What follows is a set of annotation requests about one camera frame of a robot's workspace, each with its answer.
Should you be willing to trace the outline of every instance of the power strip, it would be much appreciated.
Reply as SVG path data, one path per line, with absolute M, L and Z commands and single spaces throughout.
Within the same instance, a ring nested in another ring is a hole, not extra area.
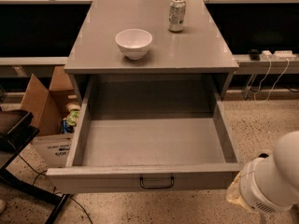
M 291 50 L 277 50 L 274 52 L 277 59 L 295 59 L 296 56 L 292 54 Z

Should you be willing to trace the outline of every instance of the drawer handle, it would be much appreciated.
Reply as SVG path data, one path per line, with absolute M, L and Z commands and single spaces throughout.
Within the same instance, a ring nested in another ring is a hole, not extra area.
M 140 186 L 143 189 L 171 189 L 175 185 L 175 178 L 173 176 L 170 177 L 170 184 L 164 186 L 147 186 L 143 182 L 143 177 L 140 177 Z

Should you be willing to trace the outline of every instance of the white robot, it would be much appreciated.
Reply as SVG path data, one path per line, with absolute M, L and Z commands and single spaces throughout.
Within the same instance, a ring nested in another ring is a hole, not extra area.
M 299 131 L 282 136 L 273 153 L 247 163 L 227 189 L 227 201 L 250 212 L 288 211 L 299 203 Z

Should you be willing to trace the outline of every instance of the open drawer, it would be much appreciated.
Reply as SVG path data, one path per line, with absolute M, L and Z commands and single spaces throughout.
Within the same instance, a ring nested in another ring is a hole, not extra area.
M 63 193 L 226 189 L 242 168 L 210 74 L 90 75 Z

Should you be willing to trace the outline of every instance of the black panel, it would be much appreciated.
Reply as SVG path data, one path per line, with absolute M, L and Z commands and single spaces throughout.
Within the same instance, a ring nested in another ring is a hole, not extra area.
M 67 57 L 89 4 L 0 5 L 0 57 Z
M 299 4 L 206 4 L 233 54 L 299 53 Z

